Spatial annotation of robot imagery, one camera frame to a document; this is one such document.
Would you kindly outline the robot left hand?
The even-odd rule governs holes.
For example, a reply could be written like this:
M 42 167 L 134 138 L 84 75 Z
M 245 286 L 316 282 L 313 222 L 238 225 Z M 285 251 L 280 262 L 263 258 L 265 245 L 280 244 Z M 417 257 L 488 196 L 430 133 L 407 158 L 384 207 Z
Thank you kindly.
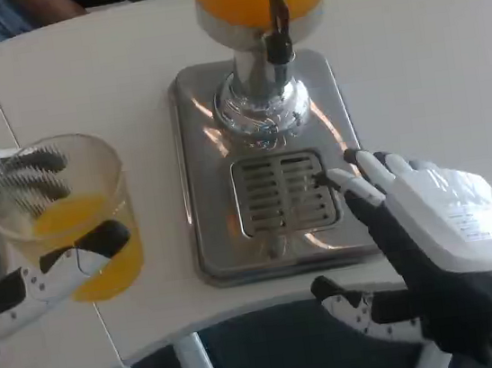
M 128 227 L 105 220 L 68 246 L 0 278 L 0 339 L 40 318 L 100 273 L 130 241 Z M 0 267 L 4 259 L 0 254 Z

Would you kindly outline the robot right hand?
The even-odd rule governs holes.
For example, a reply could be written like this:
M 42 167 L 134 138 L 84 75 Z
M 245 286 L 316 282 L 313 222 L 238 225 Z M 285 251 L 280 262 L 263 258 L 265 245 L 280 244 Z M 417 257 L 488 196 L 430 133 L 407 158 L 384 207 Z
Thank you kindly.
M 328 169 L 314 180 L 344 196 L 406 286 L 352 291 L 321 276 L 312 282 L 313 296 L 364 308 L 361 330 L 371 337 L 424 340 L 441 353 L 492 364 L 490 183 L 382 151 L 348 149 L 344 160 L 358 173 Z

